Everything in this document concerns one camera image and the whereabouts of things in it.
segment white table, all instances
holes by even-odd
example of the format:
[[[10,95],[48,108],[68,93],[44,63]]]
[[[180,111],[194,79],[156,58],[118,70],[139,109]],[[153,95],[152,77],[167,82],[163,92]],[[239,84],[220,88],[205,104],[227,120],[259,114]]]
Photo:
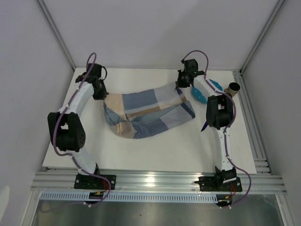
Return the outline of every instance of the white table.
[[[85,71],[77,68],[66,100],[74,92],[75,79]],[[160,87],[176,81],[176,70],[108,69],[105,85],[110,93],[131,93]],[[230,71],[208,71],[208,76],[224,88],[233,82]],[[206,121],[206,105],[196,101],[190,88],[184,89],[196,118],[164,133],[144,139],[126,139],[113,134],[105,122],[103,101],[90,98],[81,122],[86,132],[86,147],[101,169],[174,172],[214,172],[215,143],[210,127],[200,132]],[[255,174],[256,169],[238,96],[234,101],[237,117],[231,127],[232,158],[237,166]],[[49,145],[44,167],[75,168],[69,157],[59,157]]]

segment gray floor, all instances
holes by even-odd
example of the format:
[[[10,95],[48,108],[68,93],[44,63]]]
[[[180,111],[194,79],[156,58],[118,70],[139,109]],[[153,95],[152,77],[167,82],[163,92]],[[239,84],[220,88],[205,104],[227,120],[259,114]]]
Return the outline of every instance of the gray floor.
[[[48,210],[66,201],[43,201]],[[232,209],[215,204],[103,202],[88,208],[77,204],[36,213],[33,226],[283,226],[273,195],[249,195]]]

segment cloth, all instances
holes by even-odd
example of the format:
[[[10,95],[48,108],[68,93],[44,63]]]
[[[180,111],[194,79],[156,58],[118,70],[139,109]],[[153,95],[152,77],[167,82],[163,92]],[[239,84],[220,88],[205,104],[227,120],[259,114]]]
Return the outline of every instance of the cloth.
[[[195,118],[191,103],[175,82],[130,94],[109,94],[104,115],[120,137],[140,139],[162,133]]]

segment mug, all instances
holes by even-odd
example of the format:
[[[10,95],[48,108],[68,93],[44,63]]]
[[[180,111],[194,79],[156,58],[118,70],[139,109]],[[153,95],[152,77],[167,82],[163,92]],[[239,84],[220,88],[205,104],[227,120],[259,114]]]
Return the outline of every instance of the mug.
[[[228,88],[224,89],[225,93],[230,94],[232,97],[234,97],[238,91],[240,90],[240,85],[236,82],[231,82],[228,86]]]

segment white wall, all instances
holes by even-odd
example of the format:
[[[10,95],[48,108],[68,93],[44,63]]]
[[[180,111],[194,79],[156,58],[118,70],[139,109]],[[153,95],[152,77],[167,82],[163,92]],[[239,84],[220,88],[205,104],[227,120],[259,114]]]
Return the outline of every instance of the white wall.
[[[288,0],[245,75],[275,174],[301,225],[301,1]]]
[[[0,3],[0,190],[10,186],[0,223],[19,225],[72,71],[34,0]]]
[[[211,69],[239,68],[277,0],[45,0],[77,66],[179,69],[200,49]],[[204,58],[192,55],[205,67]]]

